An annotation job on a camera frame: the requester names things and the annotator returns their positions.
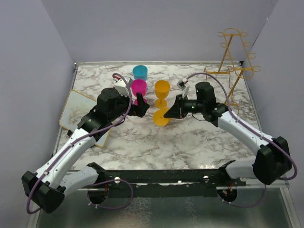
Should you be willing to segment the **yellow wine glass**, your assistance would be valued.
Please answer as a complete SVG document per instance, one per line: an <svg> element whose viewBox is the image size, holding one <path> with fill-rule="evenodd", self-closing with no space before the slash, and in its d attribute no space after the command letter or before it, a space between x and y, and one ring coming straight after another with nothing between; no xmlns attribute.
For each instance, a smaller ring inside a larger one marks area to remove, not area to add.
<svg viewBox="0 0 304 228"><path fill-rule="evenodd" d="M165 107L162 109L157 110L154 114L153 114L153 122L155 123L156 126L158 127L163 127L166 126L169 121L170 118L165 118L164 114L169 110L169 108Z"/></svg>
<svg viewBox="0 0 304 228"><path fill-rule="evenodd" d="M169 95L171 85L168 81L159 80L155 83L155 95L157 100L155 106L159 109L163 109L167 106L166 98Z"/></svg>

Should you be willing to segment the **pink plastic wine glass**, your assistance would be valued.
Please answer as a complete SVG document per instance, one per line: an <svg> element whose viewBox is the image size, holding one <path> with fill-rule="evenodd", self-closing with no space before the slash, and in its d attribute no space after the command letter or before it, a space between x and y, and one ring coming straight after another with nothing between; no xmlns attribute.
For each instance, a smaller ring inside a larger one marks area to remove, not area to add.
<svg viewBox="0 0 304 228"><path fill-rule="evenodd" d="M146 95L146 92L147 92L147 83L144 80L135 79L132 83L131 91L136 98L135 101L134 101L135 105L138 105L137 93L141 93L142 96L143 96L144 101L147 102L146 99L144 98L144 96Z"/></svg>

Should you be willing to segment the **yellow wine glass front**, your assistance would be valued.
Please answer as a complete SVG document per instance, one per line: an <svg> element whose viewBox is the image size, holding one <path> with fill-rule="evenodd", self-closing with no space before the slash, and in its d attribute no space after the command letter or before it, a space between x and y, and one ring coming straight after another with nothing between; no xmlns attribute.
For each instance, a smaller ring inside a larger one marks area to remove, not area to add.
<svg viewBox="0 0 304 228"><path fill-rule="evenodd" d="M157 100L155 106L159 109L163 109L167 106L166 98L169 95L171 85L168 81L159 80L155 83L155 95Z"/></svg>

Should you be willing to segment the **blue plastic wine glass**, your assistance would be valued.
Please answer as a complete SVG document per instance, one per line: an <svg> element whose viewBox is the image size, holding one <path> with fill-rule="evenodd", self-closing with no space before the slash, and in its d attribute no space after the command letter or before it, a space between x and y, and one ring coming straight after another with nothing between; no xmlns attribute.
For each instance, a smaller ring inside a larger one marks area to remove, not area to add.
<svg viewBox="0 0 304 228"><path fill-rule="evenodd" d="M137 65L132 70L134 79L146 81L148 77L148 68L144 65Z"/></svg>

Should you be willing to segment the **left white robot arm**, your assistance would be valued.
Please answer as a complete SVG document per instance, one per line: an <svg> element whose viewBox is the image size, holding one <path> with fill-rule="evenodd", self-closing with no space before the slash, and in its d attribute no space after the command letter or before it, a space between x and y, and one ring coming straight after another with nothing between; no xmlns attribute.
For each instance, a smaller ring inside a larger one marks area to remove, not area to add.
<svg viewBox="0 0 304 228"><path fill-rule="evenodd" d="M67 172L86 150L123 122L126 116L145 116L150 106L145 102L144 94L137 92L137 103L133 104L132 92L128 93L124 96L113 87L103 89L95 106L81 118L59 152L35 172L23 174L21 181L28 197L28 214L33 214L29 208L32 201L39 209L52 213L71 192L88 185L98 188L104 184L105 176L98 165L88 165L71 176Z"/></svg>

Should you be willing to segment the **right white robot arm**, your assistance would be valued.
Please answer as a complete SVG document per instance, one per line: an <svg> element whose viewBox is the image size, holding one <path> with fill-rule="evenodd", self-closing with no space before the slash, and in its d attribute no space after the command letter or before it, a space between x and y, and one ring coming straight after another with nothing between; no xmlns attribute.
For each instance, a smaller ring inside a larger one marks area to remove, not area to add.
<svg viewBox="0 0 304 228"><path fill-rule="evenodd" d="M165 118L183 119L187 114L200 113L204 119L241 141L255 156L253 161L230 161L222 166L219 182L228 186L238 178L258 179L266 185L286 174L292 168L288 159L288 143L283 137L273 138L243 122L228 107L216 101L214 88L208 82L195 85L196 99L177 95L173 106L164 114Z"/></svg>

